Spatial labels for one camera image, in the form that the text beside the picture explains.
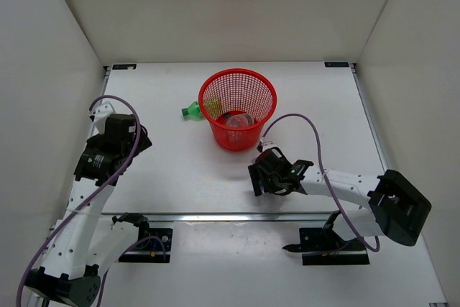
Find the clear bottle black label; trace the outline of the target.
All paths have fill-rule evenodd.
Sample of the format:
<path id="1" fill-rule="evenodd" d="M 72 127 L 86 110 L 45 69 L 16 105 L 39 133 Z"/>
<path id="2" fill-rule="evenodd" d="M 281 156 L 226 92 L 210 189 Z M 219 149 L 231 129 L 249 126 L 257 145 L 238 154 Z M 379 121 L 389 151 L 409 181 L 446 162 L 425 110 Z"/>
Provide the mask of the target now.
<path id="1" fill-rule="evenodd" d="M 232 128 L 250 127 L 255 124 L 255 119 L 251 114 L 240 113 L 231 115 L 230 113 L 224 114 L 224 124 Z"/>

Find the clear bottle blue label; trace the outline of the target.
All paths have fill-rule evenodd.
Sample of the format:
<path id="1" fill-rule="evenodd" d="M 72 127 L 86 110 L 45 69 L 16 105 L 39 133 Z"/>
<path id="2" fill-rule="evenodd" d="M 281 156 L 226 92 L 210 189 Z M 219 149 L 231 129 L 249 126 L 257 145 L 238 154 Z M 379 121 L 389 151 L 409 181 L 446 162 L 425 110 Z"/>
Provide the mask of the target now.
<path id="1" fill-rule="evenodd" d="M 258 183 L 257 183 L 257 186 L 258 186 L 258 194 L 261 196 L 263 194 L 266 194 L 266 190 L 265 190 L 265 181 L 262 180 L 262 179 L 259 179 L 258 180 Z"/>

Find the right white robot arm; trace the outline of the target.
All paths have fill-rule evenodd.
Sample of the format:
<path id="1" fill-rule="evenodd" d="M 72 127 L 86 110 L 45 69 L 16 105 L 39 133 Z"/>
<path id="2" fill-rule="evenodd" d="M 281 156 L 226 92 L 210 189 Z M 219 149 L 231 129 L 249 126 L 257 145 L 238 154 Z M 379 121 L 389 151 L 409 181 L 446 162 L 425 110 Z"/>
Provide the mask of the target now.
<path id="1" fill-rule="evenodd" d="M 431 212 L 431 202 L 400 172 L 378 176 L 322 170 L 308 160 L 288 161 L 278 147 L 262 151 L 248 167 L 254 194 L 328 196 L 337 210 L 323 230 L 323 242 L 339 249 L 350 239 L 385 235 L 412 247 Z"/>

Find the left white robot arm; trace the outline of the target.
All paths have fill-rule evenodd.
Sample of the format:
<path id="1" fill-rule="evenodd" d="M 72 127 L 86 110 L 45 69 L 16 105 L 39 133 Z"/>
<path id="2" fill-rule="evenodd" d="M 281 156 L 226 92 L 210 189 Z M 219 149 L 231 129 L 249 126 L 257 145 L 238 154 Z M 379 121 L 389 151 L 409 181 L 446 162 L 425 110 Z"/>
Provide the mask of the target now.
<path id="1" fill-rule="evenodd" d="M 151 240 L 147 219 L 125 213 L 114 228 L 91 244 L 109 196 L 134 157 L 151 147 L 134 114 L 93 115 L 97 134 L 90 137 L 76 165 L 75 184 L 62 220 L 39 250 L 44 259 L 25 273 L 22 285 L 67 306 L 91 306 L 103 276 L 126 249 L 144 249 Z"/>

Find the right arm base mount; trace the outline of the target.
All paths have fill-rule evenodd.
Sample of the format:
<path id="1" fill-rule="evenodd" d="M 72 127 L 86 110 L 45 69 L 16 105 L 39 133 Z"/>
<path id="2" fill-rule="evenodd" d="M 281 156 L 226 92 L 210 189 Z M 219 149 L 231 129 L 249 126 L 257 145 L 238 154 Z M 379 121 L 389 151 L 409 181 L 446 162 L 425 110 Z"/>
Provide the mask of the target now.
<path id="1" fill-rule="evenodd" d="M 343 240 L 333 231 L 341 213 L 334 211 L 322 227 L 299 228 L 299 242 L 282 248 L 289 253 L 301 254 L 303 266 L 368 265 L 366 247 L 358 240 Z"/>

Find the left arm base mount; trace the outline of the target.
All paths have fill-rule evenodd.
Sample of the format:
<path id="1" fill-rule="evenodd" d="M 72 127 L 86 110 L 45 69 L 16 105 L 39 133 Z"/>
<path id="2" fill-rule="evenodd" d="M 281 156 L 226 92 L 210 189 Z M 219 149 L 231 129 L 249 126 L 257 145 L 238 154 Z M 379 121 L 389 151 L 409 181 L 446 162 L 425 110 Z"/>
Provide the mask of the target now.
<path id="1" fill-rule="evenodd" d="M 149 219 L 138 213 L 124 213 L 111 217 L 113 225 L 131 224 L 137 229 L 137 241 L 119 258 L 122 263 L 170 262 L 173 228 L 152 226 Z"/>

